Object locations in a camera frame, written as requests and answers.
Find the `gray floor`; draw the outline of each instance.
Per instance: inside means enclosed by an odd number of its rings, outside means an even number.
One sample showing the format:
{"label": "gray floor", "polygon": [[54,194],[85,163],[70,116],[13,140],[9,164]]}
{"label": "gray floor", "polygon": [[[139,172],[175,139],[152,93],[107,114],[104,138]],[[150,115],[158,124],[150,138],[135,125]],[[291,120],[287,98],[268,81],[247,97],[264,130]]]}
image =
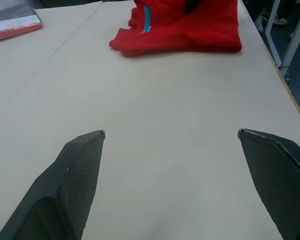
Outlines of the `gray floor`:
{"label": "gray floor", "polygon": [[[299,17],[300,5],[294,7],[291,13],[287,16],[287,20],[289,22],[287,26],[273,26],[272,28],[271,36],[281,59],[284,57],[290,43],[289,34],[294,32],[299,21]],[[268,45],[264,34],[261,34],[261,36],[265,44]],[[300,44],[292,59],[288,73],[291,80],[291,92],[300,107]]]}

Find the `red cloth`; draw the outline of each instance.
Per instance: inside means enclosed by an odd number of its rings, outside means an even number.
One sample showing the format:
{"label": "red cloth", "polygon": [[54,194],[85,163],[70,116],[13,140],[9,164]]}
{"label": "red cloth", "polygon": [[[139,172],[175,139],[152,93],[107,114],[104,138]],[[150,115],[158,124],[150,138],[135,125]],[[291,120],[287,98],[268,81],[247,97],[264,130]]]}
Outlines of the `red cloth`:
{"label": "red cloth", "polygon": [[125,56],[160,51],[234,53],[242,48],[238,0],[202,0],[190,14],[185,14],[185,0],[135,0],[135,4],[131,28],[120,28],[110,41]]}

